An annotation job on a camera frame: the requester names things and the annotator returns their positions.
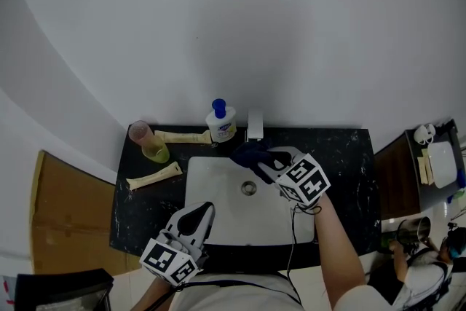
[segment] cardboard box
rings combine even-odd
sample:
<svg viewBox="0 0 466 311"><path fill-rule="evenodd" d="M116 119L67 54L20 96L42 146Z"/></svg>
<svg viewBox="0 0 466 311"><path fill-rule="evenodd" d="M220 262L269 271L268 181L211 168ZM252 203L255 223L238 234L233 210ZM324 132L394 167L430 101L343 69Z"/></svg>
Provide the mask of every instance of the cardboard box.
<svg viewBox="0 0 466 311"><path fill-rule="evenodd" d="M39 152L31 193L31 258L35 274L104 268L120 275L139 258L109 246L114 186Z"/></svg>

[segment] sink drain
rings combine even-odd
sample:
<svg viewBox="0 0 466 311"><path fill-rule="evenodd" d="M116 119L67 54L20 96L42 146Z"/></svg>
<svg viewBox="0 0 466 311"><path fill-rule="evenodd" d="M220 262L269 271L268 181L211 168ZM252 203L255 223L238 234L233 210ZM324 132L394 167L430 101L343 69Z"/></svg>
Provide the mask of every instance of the sink drain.
<svg viewBox="0 0 466 311"><path fill-rule="evenodd" d="M253 181L245 181L241 185L241 192L246 196L252 196L254 193L257 192L256 183L254 183Z"/></svg>

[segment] black countertop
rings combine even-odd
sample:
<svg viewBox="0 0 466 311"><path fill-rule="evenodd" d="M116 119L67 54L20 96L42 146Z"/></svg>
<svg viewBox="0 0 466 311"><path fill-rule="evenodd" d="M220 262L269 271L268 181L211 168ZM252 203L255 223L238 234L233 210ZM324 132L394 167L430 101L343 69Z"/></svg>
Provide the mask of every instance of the black countertop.
<svg viewBox="0 0 466 311"><path fill-rule="evenodd" d="M454 120L448 122L443 129L442 127L437 128L439 132L434 136L433 143L440 143L447 141L451 144L453 149L454 159L456 162L457 170L465 170L465 164L463 163L461 155L461 147L458 140L458 130ZM431 185L421 184L421 176L419 174L419 166L417 164L417 157L422 157L422 150L426 149L428 144L420 145L414 140L413 130L406 130L405 136L408 139L409 150L414 163L414 169L416 173L417 189L419 193L419 207L421 211L427 210L428 208L434 206L435 204L446 201L450 196L458 192L460 188L458 180L455 180L453 183L445 186L443 188L437 188L435 183Z"/></svg>
<svg viewBox="0 0 466 311"><path fill-rule="evenodd" d="M205 127L151 126L174 133L201 133ZM128 136L123 147L111 217L110 246L140 256L150 238L165 228L171 215L184 207L188 162L191 157L228 157L244 141L245 128L220 144L168 144L170 160L159 165L146 159ZM331 187L327 191L359 255L378 248L379 192L374 179L374 153L367 130L264 128L273 146L295 146L310 153L322 166ZM177 161L183 175L130 192L126 178L140 178ZM206 270L217 272L271 272L286 269L291 245L206 245ZM317 243L295 245L291 268L320 264Z"/></svg>

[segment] floor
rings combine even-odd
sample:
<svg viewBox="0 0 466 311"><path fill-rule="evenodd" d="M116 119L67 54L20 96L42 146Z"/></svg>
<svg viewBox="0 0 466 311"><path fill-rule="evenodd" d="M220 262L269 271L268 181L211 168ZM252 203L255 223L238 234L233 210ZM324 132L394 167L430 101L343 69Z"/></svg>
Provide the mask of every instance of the floor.
<svg viewBox="0 0 466 311"><path fill-rule="evenodd" d="M447 205L442 202L423 214L410 216L428 216L433 224L431 238L434 243L440 246L443 237L448 232L447 223L449 219L459 212L466 205L466 197L461 200L454 200ZM394 230L403 219L390 219L382 222L382 231ZM456 222L466 227L466 216L457 219ZM380 258L377 252L366 254L360 257L364 270L368 272L372 264ZM124 275L116 276L114 287L110 293L111 306L113 311L129 310L143 295L151 284L154 276L147 270L139 269ZM330 310L325 285L323 283L322 271L320 267L296 269L291 272L297 291L299 292L305 310ZM452 310L454 305L466 294L466 274L453 274L450 291L435 306L435 310Z"/></svg>

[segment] metal pot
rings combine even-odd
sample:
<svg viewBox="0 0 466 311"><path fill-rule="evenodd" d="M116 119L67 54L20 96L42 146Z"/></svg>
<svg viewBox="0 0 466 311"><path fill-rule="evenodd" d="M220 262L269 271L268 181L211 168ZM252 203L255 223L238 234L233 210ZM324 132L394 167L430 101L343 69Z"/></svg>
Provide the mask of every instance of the metal pot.
<svg viewBox="0 0 466 311"><path fill-rule="evenodd" d="M418 219L406 219L397 230L397 240L402 244L423 243L430 234L430 219L426 216Z"/></svg>

